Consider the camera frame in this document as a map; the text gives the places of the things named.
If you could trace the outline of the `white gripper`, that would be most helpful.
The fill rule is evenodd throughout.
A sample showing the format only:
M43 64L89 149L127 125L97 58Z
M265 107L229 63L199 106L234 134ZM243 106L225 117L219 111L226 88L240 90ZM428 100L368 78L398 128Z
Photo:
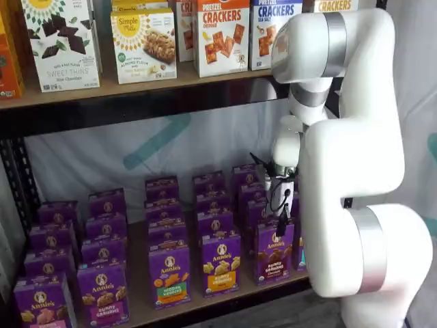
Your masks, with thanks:
M294 200L294 181L291 178L267 177L265 190L265 220L278 220L276 236L284 236L287 220L291 217Z

